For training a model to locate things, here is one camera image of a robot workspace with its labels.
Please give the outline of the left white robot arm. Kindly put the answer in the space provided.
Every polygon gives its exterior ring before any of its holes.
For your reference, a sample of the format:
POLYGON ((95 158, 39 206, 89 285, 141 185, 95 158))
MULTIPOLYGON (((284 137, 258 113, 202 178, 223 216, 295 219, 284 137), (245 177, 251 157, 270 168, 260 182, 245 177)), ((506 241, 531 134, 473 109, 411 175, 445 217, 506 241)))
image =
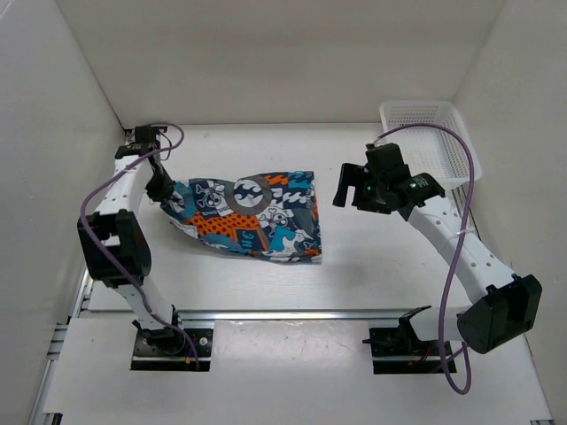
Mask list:
POLYGON ((161 159, 177 146, 168 128, 153 123, 130 132, 114 155, 113 176, 82 201, 77 230, 90 277, 128 303, 148 345, 172 356, 186 347, 186 334, 151 280, 151 250, 137 219, 143 197, 160 204, 179 200, 161 159))

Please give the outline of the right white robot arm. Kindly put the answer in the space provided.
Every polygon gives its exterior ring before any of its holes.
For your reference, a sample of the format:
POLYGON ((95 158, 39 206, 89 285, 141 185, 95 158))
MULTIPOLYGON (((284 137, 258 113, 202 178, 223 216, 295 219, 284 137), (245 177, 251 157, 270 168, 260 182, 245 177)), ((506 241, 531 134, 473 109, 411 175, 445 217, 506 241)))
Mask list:
POLYGON ((521 276, 501 262, 480 239, 462 228, 444 188, 427 173, 411 174, 394 143, 366 150, 365 165, 341 166, 337 207, 352 205, 370 213, 398 213, 435 248, 464 287, 469 304, 418 307, 400 319, 400 348, 417 354, 434 338, 467 344, 486 354, 531 330, 535 324, 542 286, 535 276, 521 276))

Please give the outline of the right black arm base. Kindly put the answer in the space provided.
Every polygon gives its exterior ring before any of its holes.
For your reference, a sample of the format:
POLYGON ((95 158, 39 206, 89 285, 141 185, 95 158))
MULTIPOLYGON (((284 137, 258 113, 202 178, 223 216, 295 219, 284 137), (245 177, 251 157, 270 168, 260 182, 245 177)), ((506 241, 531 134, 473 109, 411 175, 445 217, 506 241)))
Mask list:
POLYGON ((397 328, 370 328, 361 342, 370 347, 374 375, 443 373, 437 341, 405 344, 397 328))

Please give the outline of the left aluminium rail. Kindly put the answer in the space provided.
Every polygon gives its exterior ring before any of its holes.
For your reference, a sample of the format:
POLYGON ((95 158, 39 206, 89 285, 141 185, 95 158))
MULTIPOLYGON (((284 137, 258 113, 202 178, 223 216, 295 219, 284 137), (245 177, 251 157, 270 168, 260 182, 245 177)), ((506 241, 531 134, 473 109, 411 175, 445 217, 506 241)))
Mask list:
MULTIPOLYGON (((106 193, 106 191, 112 187, 112 185, 121 178, 124 174, 122 169, 124 166, 115 166, 113 171, 113 176, 106 182, 101 183, 97 188, 93 189, 82 201, 80 207, 80 216, 78 223, 85 226, 86 230, 86 240, 87 240, 87 251, 94 251, 94 257, 101 258, 104 263, 108 263, 110 267, 115 268, 117 265, 117 260, 109 260, 110 249, 103 248, 104 238, 102 236, 95 235, 95 225, 87 223, 87 212, 91 201, 97 197, 100 193, 106 193)), ((35 400, 32 405, 32 409, 27 420, 28 424, 59 424, 62 417, 61 413, 44 413, 43 405, 45 403, 45 397, 49 392, 50 379, 56 367, 58 356, 60 354, 66 331, 68 328, 68 322, 72 318, 79 316, 82 308, 82 302, 85 295, 85 290, 91 284, 92 279, 89 274, 88 268, 84 269, 81 279, 78 281, 79 285, 76 287, 76 294, 74 295, 74 301, 72 303, 71 309, 68 311, 68 315, 64 318, 62 323, 57 323, 53 329, 50 330, 49 336, 51 337, 49 348, 46 354, 46 364, 43 370, 43 375, 36 392, 35 400)))

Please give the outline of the white plastic basket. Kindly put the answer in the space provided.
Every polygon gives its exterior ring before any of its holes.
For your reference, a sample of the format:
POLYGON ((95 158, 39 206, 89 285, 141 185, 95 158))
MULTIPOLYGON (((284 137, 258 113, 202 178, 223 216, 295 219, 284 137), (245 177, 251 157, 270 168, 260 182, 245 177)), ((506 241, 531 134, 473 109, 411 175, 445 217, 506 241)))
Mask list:
POLYGON ((397 100, 379 107, 385 132, 407 124, 419 123, 385 138, 396 143, 412 174, 427 173, 446 190, 461 187, 470 180, 469 163, 462 146, 450 134, 431 128, 442 126, 459 135, 466 142, 474 164, 474 179, 482 177, 482 168, 470 141, 466 126, 455 106, 446 101, 397 100))

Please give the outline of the right aluminium rail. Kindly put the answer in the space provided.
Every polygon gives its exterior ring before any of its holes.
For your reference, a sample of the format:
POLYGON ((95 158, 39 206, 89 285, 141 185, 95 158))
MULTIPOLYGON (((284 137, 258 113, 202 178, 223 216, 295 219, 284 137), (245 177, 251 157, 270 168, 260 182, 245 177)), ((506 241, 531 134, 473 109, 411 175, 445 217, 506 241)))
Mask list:
MULTIPOLYGON (((468 212, 468 229, 475 234, 479 240, 481 240, 480 234, 478 232, 477 223, 475 222, 472 210, 470 207, 465 207, 466 204, 466 195, 467 190, 465 186, 461 186, 458 189, 451 190, 451 196, 454 200, 454 203, 459 210, 460 214, 463 214, 464 211, 468 212)), ((537 418, 529 420, 529 424, 531 425, 555 425, 555 421, 552 418, 537 418)))

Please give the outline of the colourful patterned shorts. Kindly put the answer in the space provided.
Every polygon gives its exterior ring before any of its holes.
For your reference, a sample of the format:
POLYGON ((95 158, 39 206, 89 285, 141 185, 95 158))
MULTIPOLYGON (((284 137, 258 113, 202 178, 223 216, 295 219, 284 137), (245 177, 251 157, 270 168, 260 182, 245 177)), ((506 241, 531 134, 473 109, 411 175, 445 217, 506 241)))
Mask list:
POLYGON ((272 262, 322 259, 312 171, 176 182, 160 208, 184 234, 211 248, 272 262))

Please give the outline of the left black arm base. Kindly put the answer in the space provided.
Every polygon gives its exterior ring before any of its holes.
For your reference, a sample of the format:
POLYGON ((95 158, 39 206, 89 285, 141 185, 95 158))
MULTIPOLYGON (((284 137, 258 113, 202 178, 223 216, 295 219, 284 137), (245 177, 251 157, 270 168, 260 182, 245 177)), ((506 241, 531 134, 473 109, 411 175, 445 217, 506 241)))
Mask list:
POLYGON ((194 354, 190 344, 178 336, 173 344, 161 348, 136 332, 130 369, 133 371, 165 371, 165 372, 208 372, 214 345, 214 330, 212 328, 188 328, 187 334, 192 341, 197 354, 194 354))

